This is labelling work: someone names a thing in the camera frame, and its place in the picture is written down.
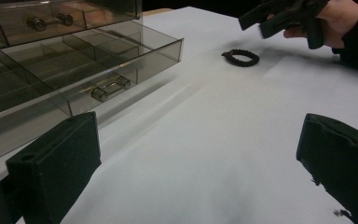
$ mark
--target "black bracelet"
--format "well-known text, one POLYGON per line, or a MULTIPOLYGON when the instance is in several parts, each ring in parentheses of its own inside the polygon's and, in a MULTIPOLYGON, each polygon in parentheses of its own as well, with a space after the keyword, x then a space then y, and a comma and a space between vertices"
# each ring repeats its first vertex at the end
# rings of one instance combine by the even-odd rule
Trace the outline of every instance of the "black bracelet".
POLYGON ((244 49, 232 49, 229 52, 222 53, 222 56, 224 56, 229 63, 232 63, 239 67, 250 67, 257 64, 260 61, 260 58, 257 55, 253 54, 251 51, 244 50, 244 49), (244 62, 239 59, 236 59, 233 55, 246 56, 252 60, 249 62, 244 62))

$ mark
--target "person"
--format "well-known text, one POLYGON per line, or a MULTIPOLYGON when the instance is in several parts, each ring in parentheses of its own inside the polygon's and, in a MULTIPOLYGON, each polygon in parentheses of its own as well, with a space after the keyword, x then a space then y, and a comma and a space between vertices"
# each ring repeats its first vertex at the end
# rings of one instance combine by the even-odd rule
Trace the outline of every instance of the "person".
MULTIPOLYGON (((330 0, 317 18, 322 20, 324 44, 342 62, 358 68, 358 0, 330 0)), ((283 32, 286 38, 306 37, 301 27, 283 32)))

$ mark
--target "dark background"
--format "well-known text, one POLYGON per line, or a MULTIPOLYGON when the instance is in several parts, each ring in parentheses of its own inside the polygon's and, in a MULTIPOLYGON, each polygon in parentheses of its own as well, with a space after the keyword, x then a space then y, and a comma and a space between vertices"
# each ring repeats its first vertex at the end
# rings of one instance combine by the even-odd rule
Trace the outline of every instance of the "dark background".
POLYGON ((158 9, 158 8, 172 8, 177 9, 181 7, 197 7, 208 11, 220 13, 223 15, 236 17, 243 15, 245 12, 260 4, 261 0, 144 0, 143 11, 158 9))

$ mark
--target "table surface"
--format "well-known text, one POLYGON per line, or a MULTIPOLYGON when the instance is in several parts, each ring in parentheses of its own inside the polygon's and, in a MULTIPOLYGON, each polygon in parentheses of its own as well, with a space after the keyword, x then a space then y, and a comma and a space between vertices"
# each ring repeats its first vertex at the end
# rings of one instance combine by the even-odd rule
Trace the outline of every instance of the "table surface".
POLYGON ((184 38, 182 61, 94 109, 103 164, 62 223, 351 223, 296 147, 307 113, 358 129, 357 71, 193 7, 144 25, 184 38), (230 49, 260 63, 233 66, 230 49))

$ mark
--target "human hand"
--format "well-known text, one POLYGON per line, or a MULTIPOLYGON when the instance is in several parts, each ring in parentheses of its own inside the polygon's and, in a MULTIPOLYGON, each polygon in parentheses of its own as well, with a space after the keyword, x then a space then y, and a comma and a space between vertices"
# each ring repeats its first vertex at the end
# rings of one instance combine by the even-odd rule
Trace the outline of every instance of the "human hand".
MULTIPOLYGON (((358 4, 352 0, 330 0, 317 18, 322 19, 324 44, 335 49, 344 49, 342 36, 349 32, 358 21, 358 4)), ((301 27, 283 32, 286 38, 307 37, 301 27)))

